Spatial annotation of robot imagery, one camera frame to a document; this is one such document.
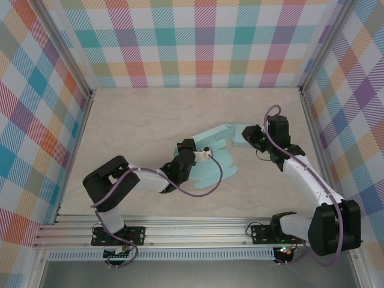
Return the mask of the grey metal sheet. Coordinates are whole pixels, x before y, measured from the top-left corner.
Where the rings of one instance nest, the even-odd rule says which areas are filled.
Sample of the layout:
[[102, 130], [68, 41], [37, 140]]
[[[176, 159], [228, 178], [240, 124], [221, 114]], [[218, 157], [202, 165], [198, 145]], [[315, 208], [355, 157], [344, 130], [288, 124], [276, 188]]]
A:
[[103, 262], [49, 262], [40, 288], [360, 288], [349, 258], [333, 268], [310, 259], [272, 261], [138, 261], [122, 269]]

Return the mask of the small green circuit board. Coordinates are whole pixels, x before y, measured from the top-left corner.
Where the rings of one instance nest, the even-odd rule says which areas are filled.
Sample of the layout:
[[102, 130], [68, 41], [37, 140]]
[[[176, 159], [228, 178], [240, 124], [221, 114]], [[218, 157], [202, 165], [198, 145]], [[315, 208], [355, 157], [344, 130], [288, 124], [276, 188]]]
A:
[[105, 249], [103, 250], [104, 258], [111, 259], [125, 259], [130, 257], [130, 249], [129, 248], [116, 248], [116, 249]]

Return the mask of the aluminium side rail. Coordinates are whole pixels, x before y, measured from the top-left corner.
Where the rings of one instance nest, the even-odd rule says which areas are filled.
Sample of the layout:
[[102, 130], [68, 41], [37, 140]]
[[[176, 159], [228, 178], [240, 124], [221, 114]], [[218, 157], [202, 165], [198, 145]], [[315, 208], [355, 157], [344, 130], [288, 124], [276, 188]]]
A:
[[79, 147], [80, 147], [80, 143], [82, 141], [82, 137], [83, 137], [83, 134], [84, 134], [84, 131], [85, 131], [85, 127], [86, 127], [88, 118], [89, 118], [89, 114], [90, 114], [91, 109], [92, 109], [92, 105], [93, 105], [93, 102], [94, 102], [94, 98], [95, 98], [96, 92], [97, 92], [96, 90], [91, 90], [89, 95], [87, 96], [85, 110], [84, 110], [84, 113], [83, 113], [82, 121], [81, 121], [80, 126], [79, 126], [78, 133], [77, 133], [77, 137], [76, 137], [76, 142], [74, 144], [73, 153], [71, 154], [71, 157], [70, 157], [69, 167], [68, 167], [68, 170], [67, 170], [67, 172], [65, 174], [63, 186], [62, 186], [62, 188], [61, 188], [61, 190], [60, 190], [60, 192], [58, 194], [58, 198], [57, 198], [57, 200], [55, 202], [55, 205], [53, 207], [53, 214], [52, 214], [52, 216], [50, 218], [49, 224], [55, 224], [56, 223], [56, 218], [57, 218], [57, 216], [59, 214], [61, 203], [62, 203], [65, 191], [66, 191], [68, 183], [69, 183], [71, 172], [72, 172], [75, 160], [76, 160], [76, 156], [77, 156], [77, 153], [78, 153], [78, 150], [79, 150]]
[[300, 96], [300, 101], [304, 111], [304, 115], [307, 121], [307, 126], [309, 129], [311, 141], [313, 144], [314, 154], [316, 156], [316, 164], [312, 160], [310, 160], [311, 166], [317, 172], [317, 174], [322, 179], [322, 181], [326, 183], [330, 188], [333, 188], [334, 181], [331, 179], [330, 172], [326, 165], [325, 153], [322, 150], [322, 146], [321, 146], [322, 143], [320, 142], [320, 137], [316, 131], [316, 125], [315, 125], [314, 117], [310, 111], [310, 105], [303, 92], [299, 91], [299, 96]]

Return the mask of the wide aluminium base rail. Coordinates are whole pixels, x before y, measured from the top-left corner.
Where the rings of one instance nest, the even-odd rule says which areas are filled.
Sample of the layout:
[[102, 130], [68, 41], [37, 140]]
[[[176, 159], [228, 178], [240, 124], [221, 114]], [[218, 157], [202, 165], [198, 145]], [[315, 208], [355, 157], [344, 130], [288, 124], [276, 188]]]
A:
[[[151, 217], [124, 215], [127, 226], [146, 228], [143, 248], [251, 247], [245, 234], [251, 222], [268, 224], [269, 218], [250, 217]], [[91, 248], [94, 215], [59, 215], [53, 225], [40, 227], [36, 249]]]

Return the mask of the short aluminium frame post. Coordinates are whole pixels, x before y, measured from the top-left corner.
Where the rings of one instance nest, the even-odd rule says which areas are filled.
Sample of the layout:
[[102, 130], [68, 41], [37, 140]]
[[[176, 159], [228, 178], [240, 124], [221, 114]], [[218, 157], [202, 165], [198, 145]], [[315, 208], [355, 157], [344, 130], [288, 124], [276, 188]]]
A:
[[361, 255], [352, 253], [352, 263], [361, 288], [373, 288], [367, 267]]
[[40, 287], [43, 274], [44, 274], [44, 269], [46, 267], [46, 262], [48, 260], [48, 256], [49, 256], [49, 250], [47, 249], [40, 249], [37, 251], [35, 262], [32, 267], [31, 276], [28, 280], [27, 288]]

